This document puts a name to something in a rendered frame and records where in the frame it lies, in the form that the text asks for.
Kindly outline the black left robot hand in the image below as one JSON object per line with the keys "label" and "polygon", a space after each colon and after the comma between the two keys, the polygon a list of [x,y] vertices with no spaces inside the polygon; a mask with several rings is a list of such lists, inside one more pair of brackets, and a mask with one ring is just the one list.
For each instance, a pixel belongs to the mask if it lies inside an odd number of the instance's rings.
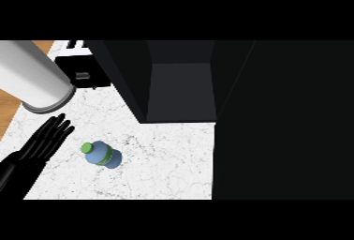
{"label": "black left robot hand", "polygon": [[52,116],[25,145],[0,161],[0,201],[22,200],[75,127],[65,114]]}

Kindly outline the dark grey open cabinet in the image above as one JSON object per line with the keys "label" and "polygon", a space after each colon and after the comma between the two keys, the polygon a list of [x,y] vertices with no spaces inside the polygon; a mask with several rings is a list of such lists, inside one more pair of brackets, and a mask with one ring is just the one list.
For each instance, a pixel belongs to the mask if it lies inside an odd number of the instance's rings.
{"label": "dark grey open cabinet", "polygon": [[209,40],[89,40],[86,44],[142,123],[217,119]]}

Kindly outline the dark grey cabinet door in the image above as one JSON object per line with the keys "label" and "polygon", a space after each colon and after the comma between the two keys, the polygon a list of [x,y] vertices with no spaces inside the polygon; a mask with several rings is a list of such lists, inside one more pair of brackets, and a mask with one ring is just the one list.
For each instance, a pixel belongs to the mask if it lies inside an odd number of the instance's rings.
{"label": "dark grey cabinet door", "polygon": [[254,43],[215,124],[211,196],[354,199],[354,40]]}

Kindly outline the blue bottle with green cap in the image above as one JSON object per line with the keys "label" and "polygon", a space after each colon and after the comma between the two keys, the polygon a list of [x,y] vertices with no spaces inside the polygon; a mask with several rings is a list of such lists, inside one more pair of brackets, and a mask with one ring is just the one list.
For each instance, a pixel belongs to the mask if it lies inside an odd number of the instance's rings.
{"label": "blue bottle with green cap", "polygon": [[122,153],[103,141],[86,142],[80,147],[89,163],[115,169],[122,163]]}

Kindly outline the white cylinder with grey rim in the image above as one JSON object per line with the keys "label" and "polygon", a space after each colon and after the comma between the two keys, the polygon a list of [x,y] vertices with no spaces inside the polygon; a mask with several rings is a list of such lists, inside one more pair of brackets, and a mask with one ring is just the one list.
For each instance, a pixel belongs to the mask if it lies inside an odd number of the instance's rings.
{"label": "white cylinder with grey rim", "polygon": [[77,91],[56,63],[30,40],[0,40],[0,88],[37,114],[59,110]]}

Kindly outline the black toaster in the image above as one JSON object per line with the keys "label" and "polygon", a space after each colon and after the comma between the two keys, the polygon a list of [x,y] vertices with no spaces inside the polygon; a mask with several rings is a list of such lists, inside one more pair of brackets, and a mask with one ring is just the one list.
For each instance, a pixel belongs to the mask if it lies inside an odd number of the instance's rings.
{"label": "black toaster", "polygon": [[109,78],[93,55],[59,56],[55,63],[77,88],[108,87]]}

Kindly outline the white black-striped appliance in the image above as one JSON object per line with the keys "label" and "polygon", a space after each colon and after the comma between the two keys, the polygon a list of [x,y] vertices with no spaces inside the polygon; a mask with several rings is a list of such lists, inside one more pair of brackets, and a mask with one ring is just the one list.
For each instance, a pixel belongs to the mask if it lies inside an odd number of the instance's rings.
{"label": "white black-striped appliance", "polygon": [[91,51],[83,40],[68,40],[61,50],[62,56],[91,55]]}

